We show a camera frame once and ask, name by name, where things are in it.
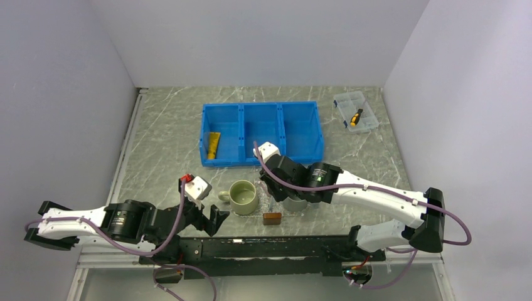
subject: yellow and black screwdriver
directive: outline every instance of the yellow and black screwdriver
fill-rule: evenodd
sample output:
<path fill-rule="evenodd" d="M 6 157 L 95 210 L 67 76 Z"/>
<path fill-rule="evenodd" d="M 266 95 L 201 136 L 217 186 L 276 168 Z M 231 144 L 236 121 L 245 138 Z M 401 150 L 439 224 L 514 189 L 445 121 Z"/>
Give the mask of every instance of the yellow and black screwdriver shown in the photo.
<path fill-rule="evenodd" d="M 356 111 L 356 113 L 354 114 L 354 116 L 351 118 L 351 126 L 354 127 L 355 125 L 358 124 L 358 122 L 360 121 L 360 116 L 362 116 L 362 111 L 363 109 L 362 108 L 359 108 L 358 111 Z"/>

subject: mug handle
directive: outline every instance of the mug handle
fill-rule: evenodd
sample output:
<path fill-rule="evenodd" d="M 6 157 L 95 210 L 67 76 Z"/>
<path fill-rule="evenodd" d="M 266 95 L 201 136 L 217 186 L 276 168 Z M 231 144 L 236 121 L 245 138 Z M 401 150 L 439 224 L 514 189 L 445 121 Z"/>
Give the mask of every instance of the mug handle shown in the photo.
<path fill-rule="evenodd" d="M 220 199 L 223 202 L 231 201 L 231 196 L 229 195 L 229 191 L 220 191 L 218 193 L 218 199 Z"/>

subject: green mug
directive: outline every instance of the green mug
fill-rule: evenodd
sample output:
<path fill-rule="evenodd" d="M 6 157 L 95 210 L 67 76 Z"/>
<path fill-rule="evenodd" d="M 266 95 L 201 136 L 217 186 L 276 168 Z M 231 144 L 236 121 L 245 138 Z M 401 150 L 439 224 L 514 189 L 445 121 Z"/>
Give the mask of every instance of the green mug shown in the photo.
<path fill-rule="evenodd" d="M 239 180 L 231 185 L 229 191 L 221 191 L 218 198 L 229 202 L 231 209 L 240 215 L 250 214 L 258 206 L 257 189 L 250 181 Z"/>

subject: wooden block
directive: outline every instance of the wooden block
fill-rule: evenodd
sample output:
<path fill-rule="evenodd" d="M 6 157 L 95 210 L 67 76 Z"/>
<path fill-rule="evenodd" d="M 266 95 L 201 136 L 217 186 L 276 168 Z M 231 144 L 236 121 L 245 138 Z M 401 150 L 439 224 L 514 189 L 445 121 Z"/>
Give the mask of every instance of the wooden block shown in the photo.
<path fill-rule="evenodd" d="M 270 226 L 273 224 L 281 224 L 282 214 L 280 212 L 264 213 L 262 215 L 262 224 Z"/>

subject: red connector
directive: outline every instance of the red connector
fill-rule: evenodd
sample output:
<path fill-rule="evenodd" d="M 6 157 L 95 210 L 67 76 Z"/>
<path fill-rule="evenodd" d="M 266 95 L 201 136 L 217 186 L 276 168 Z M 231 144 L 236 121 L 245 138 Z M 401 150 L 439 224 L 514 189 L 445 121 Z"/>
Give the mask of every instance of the red connector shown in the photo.
<path fill-rule="evenodd" d="M 191 174 L 185 174 L 183 177 L 181 177 L 181 180 L 185 183 L 188 183 L 194 179 L 194 176 Z"/>

